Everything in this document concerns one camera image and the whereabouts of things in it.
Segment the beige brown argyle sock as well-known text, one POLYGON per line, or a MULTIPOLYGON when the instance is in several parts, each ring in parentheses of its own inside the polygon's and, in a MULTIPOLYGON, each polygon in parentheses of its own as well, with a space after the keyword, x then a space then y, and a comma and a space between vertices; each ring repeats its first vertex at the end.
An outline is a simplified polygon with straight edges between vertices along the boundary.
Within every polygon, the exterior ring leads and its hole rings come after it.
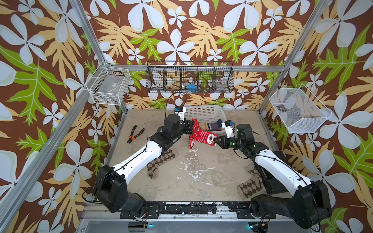
POLYGON ((176 157, 176 154, 172 150, 168 150, 161 154, 159 157, 152 160, 147 165, 147 174, 151 179, 155 179, 158 174, 158 167, 170 162, 176 157))

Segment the beige purple striped sock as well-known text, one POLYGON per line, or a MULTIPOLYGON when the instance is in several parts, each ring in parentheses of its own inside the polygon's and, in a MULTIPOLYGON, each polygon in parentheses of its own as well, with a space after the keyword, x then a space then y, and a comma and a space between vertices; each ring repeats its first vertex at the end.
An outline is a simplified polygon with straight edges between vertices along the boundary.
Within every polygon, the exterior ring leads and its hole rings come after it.
POLYGON ((204 127, 206 131, 220 131, 222 128, 222 121, 219 119, 214 123, 205 123, 204 127))

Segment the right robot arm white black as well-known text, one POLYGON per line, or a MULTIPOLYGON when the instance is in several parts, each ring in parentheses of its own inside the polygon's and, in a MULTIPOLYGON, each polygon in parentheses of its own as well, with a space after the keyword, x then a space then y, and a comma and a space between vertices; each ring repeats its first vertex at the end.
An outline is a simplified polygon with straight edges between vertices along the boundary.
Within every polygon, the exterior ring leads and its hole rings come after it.
POLYGON ((251 199, 250 212, 254 217, 278 214, 291 218, 303 229, 310 229, 331 217, 331 203, 326 185, 313 181, 282 161, 277 152, 256 142, 249 124, 235 126, 232 121, 222 124, 226 134, 214 139, 222 149, 239 150, 253 161, 262 179, 266 174, 277 180, 291 198, 272 197, 261 194, 251 199))

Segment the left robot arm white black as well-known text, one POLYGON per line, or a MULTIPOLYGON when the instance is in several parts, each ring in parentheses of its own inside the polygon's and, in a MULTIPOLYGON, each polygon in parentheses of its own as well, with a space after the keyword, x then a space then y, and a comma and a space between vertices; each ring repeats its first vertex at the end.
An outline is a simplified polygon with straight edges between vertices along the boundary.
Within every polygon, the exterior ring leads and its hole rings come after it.
POLYGON ((120 209, 140 212, 146 200, 127 189, 129 182, 150 162, 164 154, 183 135, 191 135, 193 120, 182 120, 176 114, 170 114, 164 119, 164 125, 159 127, 146 144, 123 162, 112 167, 103 166, 93 186, 93 195, 110 212, 115 213, 120 209))

